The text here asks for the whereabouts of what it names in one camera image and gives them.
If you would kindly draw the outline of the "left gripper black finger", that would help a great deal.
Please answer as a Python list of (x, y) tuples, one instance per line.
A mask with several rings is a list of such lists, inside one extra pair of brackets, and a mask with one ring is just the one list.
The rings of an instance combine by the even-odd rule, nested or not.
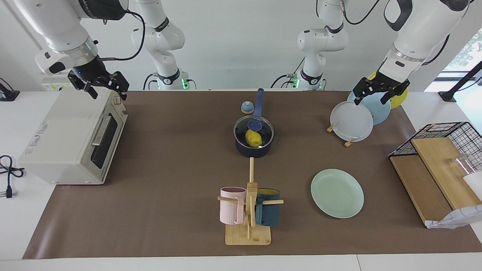
[(363, 77), (360, 79), (360, 81), (353, 88), (353, 94), (355, 96), (355, 99), (354, 99), (355, 105), (358, 106), (363, 100), (363, 98), (374, 93), (374, 90), (372, 89), (372, 85), (373, 85), (373, 82), (370, 79), (366, 77)]
[(386, 104), (388, 101), (390, 101), (391, 105), (401, 105), (408, 96), (409, 85), (410, 85), (410, 81), (406, 79), (400, 85), (393, 88), (389, 88), (388, 91), (384, 93), (384, 96), (380, 98), (380, 102), (382, 104)]

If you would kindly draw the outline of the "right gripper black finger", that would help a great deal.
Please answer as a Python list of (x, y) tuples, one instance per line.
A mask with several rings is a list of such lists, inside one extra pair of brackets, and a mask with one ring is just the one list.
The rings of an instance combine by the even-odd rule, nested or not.
[(118, 93), (121, 100), (126, 100), (129, 86), (121, 72), (114, 72), (111, 75), (111, 89)]
[(92, 84), (90, 81), (83, 82), (76, 74), (75, 72), (69, 72), (68, 74), (68, 79), (70, 80), (71, 84), (74, 86), (76, 90), (82, 90), (86, 93), (88, 93), (93, 99), (96, 99), (98, 97), (98, 93), (95, 91), (95, 89), (92, 87)]

